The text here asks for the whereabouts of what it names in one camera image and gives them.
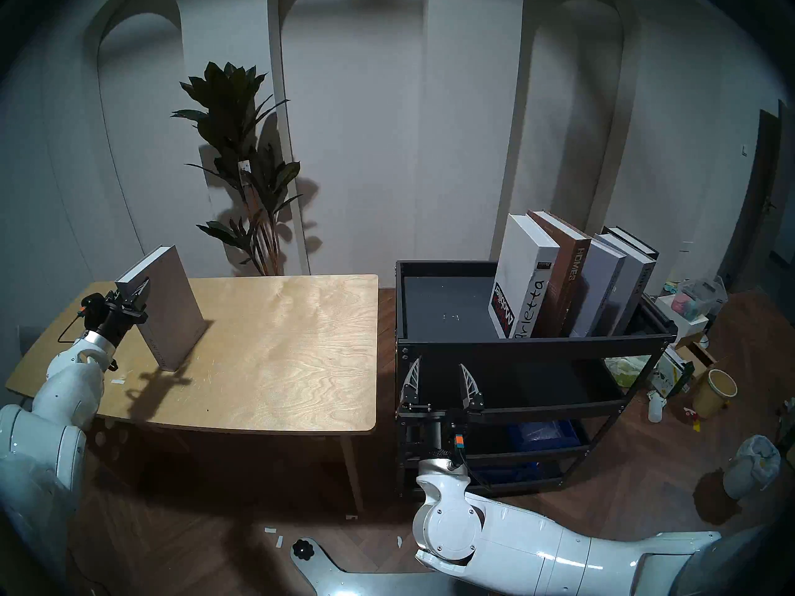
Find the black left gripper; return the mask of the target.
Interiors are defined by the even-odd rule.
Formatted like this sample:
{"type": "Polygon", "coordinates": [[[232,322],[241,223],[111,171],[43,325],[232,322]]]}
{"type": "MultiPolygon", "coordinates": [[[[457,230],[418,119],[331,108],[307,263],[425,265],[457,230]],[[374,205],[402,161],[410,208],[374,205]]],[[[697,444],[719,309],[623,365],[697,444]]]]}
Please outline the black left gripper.
{"type": "Polygon", "coordinates": [[[135,325],[147,321],[146,302],[150,293],[150,279],[124,296],[120,292],[98,292],[85,296],[81,301],[81,318],[87,332],[94,332],[118,348],[126,333],[135,325]]]}

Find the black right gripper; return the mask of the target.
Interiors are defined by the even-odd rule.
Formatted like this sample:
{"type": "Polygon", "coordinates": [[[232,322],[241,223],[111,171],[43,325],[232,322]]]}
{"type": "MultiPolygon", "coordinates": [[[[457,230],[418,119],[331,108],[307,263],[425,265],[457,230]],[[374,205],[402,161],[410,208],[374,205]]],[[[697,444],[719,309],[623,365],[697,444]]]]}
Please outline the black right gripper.
{"type": "Polygon", "coordinates": [[[432,410],[419,405],[420,357],[409,367],[399,395],[396,413],[399,463],[416,459],[442,459],[464,463],[465,438],[472,427],[485,423],[484,397],[464,364],[459,364],[463,409],[432,410]]]}

